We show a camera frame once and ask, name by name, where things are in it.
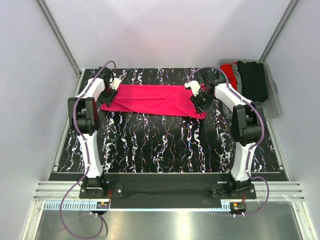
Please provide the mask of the magenta t shirt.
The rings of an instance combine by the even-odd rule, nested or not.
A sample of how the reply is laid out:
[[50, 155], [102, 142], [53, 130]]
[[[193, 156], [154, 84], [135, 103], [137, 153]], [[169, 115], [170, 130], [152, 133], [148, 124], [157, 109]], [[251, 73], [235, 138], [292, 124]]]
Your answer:
[[102, 111], [140, 113], [160, 116], [191, 117], [203, 120], [207, 114], [198, 113], [191, 102], [192, 91], [182, 85], [126, 85], [121, 84], [110, 104], [102, 104]]

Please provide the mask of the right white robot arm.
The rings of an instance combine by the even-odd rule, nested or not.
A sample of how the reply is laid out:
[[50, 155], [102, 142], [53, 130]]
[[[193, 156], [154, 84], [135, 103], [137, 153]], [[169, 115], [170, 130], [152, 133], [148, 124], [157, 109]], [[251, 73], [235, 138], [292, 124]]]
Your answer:
[[231, 86], [227, 75], [222, 75], [224, 79], [209, 79], [206, 72], [203, 86], [189, 77], [184, 87], [192, 91], [190, 100], [197, 111], [203, 113], [215, 99], [232, 111], [230, 132], [236, 143], [234, 162], [226, 185], [215, 192], [236, 199], [250, 191], [254, 153], [265, 135], [264, 110], [261, 102], [242, 96]]

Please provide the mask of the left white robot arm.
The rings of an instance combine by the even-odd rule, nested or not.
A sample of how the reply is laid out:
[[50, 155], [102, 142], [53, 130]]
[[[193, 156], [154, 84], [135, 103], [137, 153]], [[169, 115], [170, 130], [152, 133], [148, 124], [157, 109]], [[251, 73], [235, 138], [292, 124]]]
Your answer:
[[101, 67], [77, 96], [67, 100], [69, 127], [77, 136], [84, 161], [84, 175], [77, 181], [81, 184], [79, 197], [82, 199], [104, 198], [111, 193], [98, 151], [100, 118], [97, 102], [110, 105], [119, 84], [112, 70]]

